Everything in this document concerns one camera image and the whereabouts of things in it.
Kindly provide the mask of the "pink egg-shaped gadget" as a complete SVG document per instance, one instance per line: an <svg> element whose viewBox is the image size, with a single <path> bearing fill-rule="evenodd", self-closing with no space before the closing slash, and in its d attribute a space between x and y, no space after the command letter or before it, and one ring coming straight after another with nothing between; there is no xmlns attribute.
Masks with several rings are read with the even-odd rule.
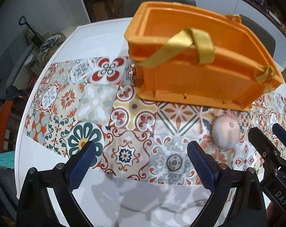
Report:
<svg viewBox="0 0 286 227"><path fill-rule="evenodd" d="M236 119L229 115L217 117L212 124L212 137L221 150L233 148L240 138L240 127Z"/></svg>

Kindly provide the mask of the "patterned tile table mat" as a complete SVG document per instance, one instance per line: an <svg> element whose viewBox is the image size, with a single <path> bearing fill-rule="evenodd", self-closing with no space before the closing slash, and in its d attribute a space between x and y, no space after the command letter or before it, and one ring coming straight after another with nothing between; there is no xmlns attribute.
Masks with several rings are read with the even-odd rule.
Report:
<svg viewBox="0 0 286 227"><path fill-rule="evenodd" d="M187 157L197 141L217 162L231 169L263 172L263 159L249 143L258 127L286 160L286 147L272 125L286 129L286 98L277 92L254 101L247 112L141 100L136 95L135 65L127 56L52 63L33 97L24 132L63 157L87 141L96 145L92 167L127 179L191 185L201 181ZM238 143L218 148L212 137L217 117L229 115L240 127Z"/></svg>

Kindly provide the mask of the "grey chair right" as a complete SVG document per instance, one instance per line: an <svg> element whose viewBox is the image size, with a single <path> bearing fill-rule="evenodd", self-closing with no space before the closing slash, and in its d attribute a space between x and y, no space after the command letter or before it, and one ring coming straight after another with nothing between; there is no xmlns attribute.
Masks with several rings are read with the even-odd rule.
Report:
<svg viewBox="0 0 286 227"><path fill-rule="evenodd" d="M267 51L273 58L276 47L276 41L274 37L250 18L244 15L240 15L240 17L242 20L242 24L253 31L253 33L260 39L260 41L263 43L263 45L266 47Z"/></svg>

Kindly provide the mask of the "orange storage crate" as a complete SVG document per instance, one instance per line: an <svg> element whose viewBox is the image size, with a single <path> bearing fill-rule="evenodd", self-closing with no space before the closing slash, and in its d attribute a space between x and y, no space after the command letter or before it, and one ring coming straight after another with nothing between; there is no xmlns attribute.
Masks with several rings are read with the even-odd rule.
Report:
<svg viewBox="0 0 286 227"><path fill-rule="evenodd" d="M144 2L125 34L143 100L246 111L283 77L235 14Z"/></svg>

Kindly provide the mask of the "black handled shovel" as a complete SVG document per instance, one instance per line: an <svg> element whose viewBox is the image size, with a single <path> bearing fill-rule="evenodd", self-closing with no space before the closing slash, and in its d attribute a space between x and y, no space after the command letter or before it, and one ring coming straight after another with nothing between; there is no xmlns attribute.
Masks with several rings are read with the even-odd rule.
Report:
<svg viewBox="0 0 286 227"><path fill-rule="evenodd" d="M28 27L31 42L36 47L40 48L44 43L44 38L32 28L32 26L27 22L26 17L24 15L20 17L18 23L20 26L26 25L26 27Z"/></svg>

